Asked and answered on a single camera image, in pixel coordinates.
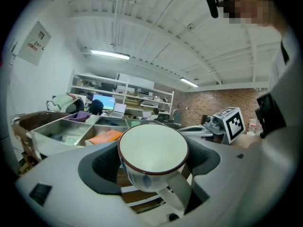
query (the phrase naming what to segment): stacked items on shelf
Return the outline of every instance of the stacked items on shelf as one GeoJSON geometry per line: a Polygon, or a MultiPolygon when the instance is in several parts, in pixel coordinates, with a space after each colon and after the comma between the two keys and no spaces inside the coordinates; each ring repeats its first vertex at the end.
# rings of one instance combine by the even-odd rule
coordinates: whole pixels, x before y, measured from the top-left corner
{"type": "Polygon", "coordinates": [[[126,109],[128,110],[136,110],[136,111],[151,111],[152,107],[159,107],[160,109],[164,107],[164,105],[168,105],[168,111],[169,112],[163,112],[165,114],[170,114],[171,113],[171,105],[172,105],[172,100],[173,100],[173,95],[174,92],[169,93],[169,92],[164,92],[160,90],[156,90],[154,88],[147,88],[147,87],[142,87],[142,86],[137,86],[137,85],[132,85],[129,84],[128,82],[124,81],[119,81],[116,79],[110,79],[110,78],[104,78],[104,77],[98,77],[95,75],[91,74],[75,74],[74,75],[74,80],[71,85],[71,92],[72,93],[77,93],[77,90],[87,90],[93,93],[98,93],[98,94],[112,94],[116,96],[121,96],[123,97],[123,101],[121,102],[122,104],[126,104],[127,107],[126,109]],[[80,83],[79,81],[88,81],[88,84],[83,84],[80,83]],[[108,90],[101,90],[100,88],[96,88],[94,86],[93,82],[96,85],[105,83],[105,84],[112,84],[114,85],[112,91],[108,90]],[[121,91],[116,91],[115,88],[116,86],[122,86],[124,89],[121,91]],[[171,102],[167,102],[166,100],[161,100],[159,97],[152,97],[151,93],[156,93],[159,95],[164,95],[165,96],[171,96],[171,102]]]}

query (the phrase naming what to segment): fluorescent ceiling light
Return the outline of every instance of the fluorescent ceiling light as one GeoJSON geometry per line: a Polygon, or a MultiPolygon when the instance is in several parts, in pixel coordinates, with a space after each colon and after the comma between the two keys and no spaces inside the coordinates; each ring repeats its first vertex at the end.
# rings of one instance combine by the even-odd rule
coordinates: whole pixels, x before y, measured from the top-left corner
{"type": "Polygon", "coordinates": [[[190,81],[187,81],[187,80],[184,79],[184,78],[181,78],[180,81],[183,81],[183,82],[185,82],[185,83],[191,85],[192,87],[199,87],[199,86],[197,86],[196,84],[194,84],[194,83],[192,83],[192,82],[190,82],[190,81]]]}
{"type": "Polygon", "coordinates": [[[129,60],[129,55],[120,54],[120,53],[116,53],[116,52],[93,51],[93,50],[91,52],[96,55],[107,55],[107,56],[112,56],[112,57],[116,57],[116,58],[120,58],[120,59],[129,60]]]}

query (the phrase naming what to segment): brick wall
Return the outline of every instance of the brick wall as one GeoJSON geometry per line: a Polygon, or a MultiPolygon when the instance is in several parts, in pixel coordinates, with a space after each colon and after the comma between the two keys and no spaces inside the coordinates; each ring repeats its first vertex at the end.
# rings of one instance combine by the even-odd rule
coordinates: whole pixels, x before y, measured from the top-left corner
{"type": "Polygon", "coordinates": [[[214,114],[230,106],[241,109],[246,129],[250,119],[257,118],[255,115],[255,110],[258,108],[256,99],[264,94],[264,92],[258,93],[254,89],[183,93],[157,83],[155,83],[155,89],[166,92],[175,91],[172,110],[177,108],[180,103],[182,126],[200,124],[203,114],[214,114]]]}

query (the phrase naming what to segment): wooden surface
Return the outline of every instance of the wooden surface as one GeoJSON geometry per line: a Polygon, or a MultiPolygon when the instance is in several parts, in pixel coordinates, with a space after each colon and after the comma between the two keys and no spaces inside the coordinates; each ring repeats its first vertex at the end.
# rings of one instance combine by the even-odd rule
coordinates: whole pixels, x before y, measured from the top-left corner
{"type": "MultiPolygon", "coordinates": [[[[184,166],[184,169],[182,171],[182,175],[186,179],[189,177],[190,171],[189,171],[189,168],[187,167],[187,165],[184,166]]],[[[132,186],[131,182],[128,180],[128,178],[127,178],[127,176],[124,173],[124,170],[122,168],[120,168],[118,170],[117,184],[120,187],[132,186]]],[[[156,196],[156,195],[157,195],[156,192],[143,192],[141,190],[136,190],[136,191],[133,191],[133,192],[124,192],[124,193],[122,193],[122,198],[123,198],[125,203],[133,203],[133,202],[148,199],[148,198],[156,196]]],[[[135,205],[135,206],[132,206],[131,208],[133,210],[137,211],[137,212],[141,212],[141,211],[146,210],[148,208],[153,208],[153,207],[159,205],[159,203],[161,201],[162,201],[162,199],[159,197],[156,200],[152,200],[152,201],[149,201],[149,202],[146,202],[146,203],[135,205]]]]}

